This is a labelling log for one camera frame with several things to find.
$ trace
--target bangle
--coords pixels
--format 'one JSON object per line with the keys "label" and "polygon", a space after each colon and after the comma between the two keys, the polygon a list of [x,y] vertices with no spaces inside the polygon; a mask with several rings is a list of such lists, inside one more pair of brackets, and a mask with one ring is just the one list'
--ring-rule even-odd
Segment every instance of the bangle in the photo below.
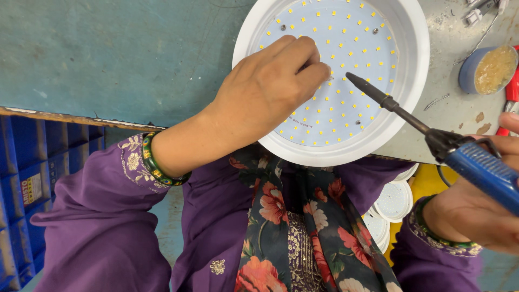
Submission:
{"label": "bangle", "polygon": [[152,155],[152,139],[159,132],[148,133],[142,140],[142,161],[149,173],[159,182],[165,185],[181,185],[191,177],[191,171],[178,178],[170,178],[166,176],[155,163]]}
{"label": "bangle", "polygon": [[432,199],[434,198],[436,195],[432,195],[432,196],[429,196],[429,197],[426,197],[423,201],[421,201],[418,206],[416,206],[416,210],[415,210],[415,216],[416,216],[416,222],[418,223],[418,225],[420,226],[420,228],[425,232],[427,233],[427,235],[429,237],[431,237],[432,239],[434,239],[435,241],[441,243],[442,245],[445,245],[445,246],[450,246],[450,247],[454,247],[454,248],[470,248],[470,247],[475,247],[477,246],[478,244],[475,243],[475,242],[454,242],[454,241],[449,241],[449,240],[446,240],[446,239],[443,239],[441,237],[439,237],[438,235],[436,235],[434,232],[432,232],[429,227],[427,226],[426,222],[425,222],[425,219],[424,219],[424,216],[423,216],[423,212],[424,212],[424,207],[425,205]]}

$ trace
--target blue soldering iron handle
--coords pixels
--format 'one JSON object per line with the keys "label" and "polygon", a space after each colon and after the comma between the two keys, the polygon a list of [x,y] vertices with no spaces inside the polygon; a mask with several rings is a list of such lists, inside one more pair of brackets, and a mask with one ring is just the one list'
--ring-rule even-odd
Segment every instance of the blue soldering iron handle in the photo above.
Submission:
{"label": "blue soldering iron handle", "polygon": [[445,164],[519,216],[519,174],[503,161],[472,142],[451,153]]}

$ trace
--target floral scarf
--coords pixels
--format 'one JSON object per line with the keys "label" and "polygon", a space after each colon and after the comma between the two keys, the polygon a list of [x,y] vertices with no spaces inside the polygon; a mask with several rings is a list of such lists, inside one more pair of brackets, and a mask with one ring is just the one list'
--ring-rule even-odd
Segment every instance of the floral scarf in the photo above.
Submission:
{"label": "floral scarf", "polygon": [[[254,188],[235,291],[291,291],[288,212],[283,200],[284,161],[255,144],[229,162]],[[297,166],[306,230],[328,292],[400,292],[393,271],[344,193],[332,167]]]}

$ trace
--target purple sleeve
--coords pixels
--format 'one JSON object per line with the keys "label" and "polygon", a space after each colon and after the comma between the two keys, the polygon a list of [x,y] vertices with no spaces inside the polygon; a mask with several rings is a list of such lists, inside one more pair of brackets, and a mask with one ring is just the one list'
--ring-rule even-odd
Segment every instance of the purple sleeve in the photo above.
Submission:
{"label": "purple sleeve", "polygon": [[446,247],[430,238],[416,222],[416,204],[404,218],[390,255],[403,291],[480,291],[482,247]]}
{"label": "purple sleeve", "polygon": [[169,291],[171,267],[159,251],[157,217],[147,211],[168,187],[141,159],[142,134],[94,152],[55,187],[45,226],[44,274],[36,292]]}

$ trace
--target crate label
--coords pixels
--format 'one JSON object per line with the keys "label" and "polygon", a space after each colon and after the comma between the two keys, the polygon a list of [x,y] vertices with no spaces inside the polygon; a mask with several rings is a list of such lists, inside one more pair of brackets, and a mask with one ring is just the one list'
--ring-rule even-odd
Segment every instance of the crate label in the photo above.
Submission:
{"label": "crate label", "polygon": [[27,206],[42,197],[42,176],[36,174],[28,179],[20,181],[22,189],[23,206]]}

